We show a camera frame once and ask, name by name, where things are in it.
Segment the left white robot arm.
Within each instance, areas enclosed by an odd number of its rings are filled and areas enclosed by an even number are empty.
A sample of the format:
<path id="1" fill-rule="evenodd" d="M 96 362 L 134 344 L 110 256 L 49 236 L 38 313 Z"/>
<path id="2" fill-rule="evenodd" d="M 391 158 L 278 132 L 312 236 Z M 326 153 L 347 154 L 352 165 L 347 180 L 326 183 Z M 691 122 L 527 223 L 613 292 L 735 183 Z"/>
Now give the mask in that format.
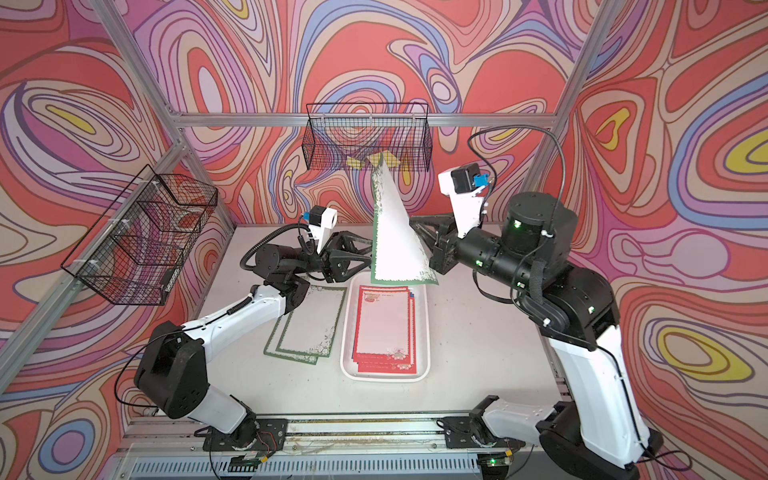
<path id="1" fill-rule="evenodd" d="M 146 345 L 135 386 L 171 419 L 205 424 L 234 450 L 252 450 L 265 439 L 256 414 L 208 380 L 207 366 L 255 328 L 299 310 L 317 275 L 344 283 L 369 268 L 371 239 L 337 231 L 333 222 L 310 214 L 306 223 L 284 225 L 241 257 L 241 269 L 260 278 L 240 301 L 181 326 L 164 322 Z"/>

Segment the yellow sticky note small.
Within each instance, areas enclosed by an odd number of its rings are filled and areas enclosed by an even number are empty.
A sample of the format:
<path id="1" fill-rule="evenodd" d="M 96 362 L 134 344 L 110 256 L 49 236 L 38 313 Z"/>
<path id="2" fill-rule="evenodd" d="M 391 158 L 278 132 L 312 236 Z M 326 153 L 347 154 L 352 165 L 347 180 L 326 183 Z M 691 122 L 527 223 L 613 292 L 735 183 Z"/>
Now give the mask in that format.
<path id="1" fill-rule="evenodd" d="M 365 167 L 365 163 L 363 161 L 350 156 L 346 157 L 344 165 L 347 170 L 362 170 Z"/>

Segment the red bordered stationery sheet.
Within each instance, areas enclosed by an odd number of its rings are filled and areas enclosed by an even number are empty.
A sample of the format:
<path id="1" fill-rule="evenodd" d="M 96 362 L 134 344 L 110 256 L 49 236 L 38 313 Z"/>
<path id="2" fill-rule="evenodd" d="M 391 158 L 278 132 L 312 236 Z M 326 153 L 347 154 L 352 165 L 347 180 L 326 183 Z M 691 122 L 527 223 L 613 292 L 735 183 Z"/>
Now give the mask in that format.
<path id="1" fill-rule="evenodd" d="M 417 373 L 414 301 L 409 288 L 362 285 L 352 361 L 361 375 Z"/>

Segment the white plastic storage tray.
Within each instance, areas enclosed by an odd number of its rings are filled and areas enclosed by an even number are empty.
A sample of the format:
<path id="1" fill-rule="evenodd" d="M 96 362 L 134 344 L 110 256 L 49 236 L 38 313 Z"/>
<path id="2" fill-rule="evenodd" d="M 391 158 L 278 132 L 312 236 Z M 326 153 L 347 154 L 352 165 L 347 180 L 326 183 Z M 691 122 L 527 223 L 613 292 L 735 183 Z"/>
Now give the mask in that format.
<path id="1" fill-rule="evenodd" d="M 348 378 L 358 381 L 393 383 L 417 382 L 424 379 L 431 368 L 430 327 L 427 311 L 427 289 L 424 285 L 405 286 L 410 289 L 414 301 L 415 346 L 417 373 L 414 375 L 361 375 L 352 361 L 353 337 L 358 303 L 358 289 L 362 285 L 377 287 L 401 287 L 374 285 L 371 274 L 363 272 L 355 275 L 349 283 L 348 298 L 345 310 L 342 347 L 340 353 L 340 368 Z"/>

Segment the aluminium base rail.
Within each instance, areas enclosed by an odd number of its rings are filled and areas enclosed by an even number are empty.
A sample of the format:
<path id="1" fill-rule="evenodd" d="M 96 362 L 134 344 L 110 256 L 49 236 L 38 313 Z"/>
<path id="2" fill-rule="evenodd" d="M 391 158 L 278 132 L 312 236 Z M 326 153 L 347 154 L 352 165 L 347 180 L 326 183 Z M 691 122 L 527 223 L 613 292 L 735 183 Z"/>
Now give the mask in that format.
<path id="1" fill-rule="evenodd" d="M 129 424 L 104 479 L 567 479 L 539 446 L 472 441 L 462 411 L 262 417 L 249 452 L 201 425 L 154 416 Z"/>

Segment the yellow sticky note large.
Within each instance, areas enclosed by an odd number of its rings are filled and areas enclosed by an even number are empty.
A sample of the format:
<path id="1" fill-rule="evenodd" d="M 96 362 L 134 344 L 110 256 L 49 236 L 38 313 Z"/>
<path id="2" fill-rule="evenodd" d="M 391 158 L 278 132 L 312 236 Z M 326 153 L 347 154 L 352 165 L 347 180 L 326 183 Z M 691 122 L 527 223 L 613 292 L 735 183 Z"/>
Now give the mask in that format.
<path id="1" fill-rule="evenodd" d="M 385 165 L 389 170 L 393 170 L 397 169 L 401 164 L 400 159 L 387 149 L 374 152 L 368 155 L 366 159 L 374 168 Z"/>

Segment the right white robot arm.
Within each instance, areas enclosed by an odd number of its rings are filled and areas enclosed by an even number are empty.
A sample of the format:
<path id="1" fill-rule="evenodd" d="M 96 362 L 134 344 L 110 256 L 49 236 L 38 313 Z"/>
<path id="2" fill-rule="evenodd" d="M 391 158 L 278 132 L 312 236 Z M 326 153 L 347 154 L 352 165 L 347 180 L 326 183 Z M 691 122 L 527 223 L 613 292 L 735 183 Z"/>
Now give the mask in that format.
<path id="1" fill-rule="evenodd" d="M 554 405 L 486 397 L 469 414 L 470 436 L 484 446 L 540 446 L 581 479 L 635 479 L 663 439 L 637 407 L 610 283 L 570 261 L 577 223 L 555 197 L 524 192 L 510 199 L 499 234 L 483 230 L 472 212 L 413 218 L 410 225 L 427 245 L 433 270 L 462 264 L 508 288 L 506 303 L 536 325 L 567 387 L 567 398 Z"/>

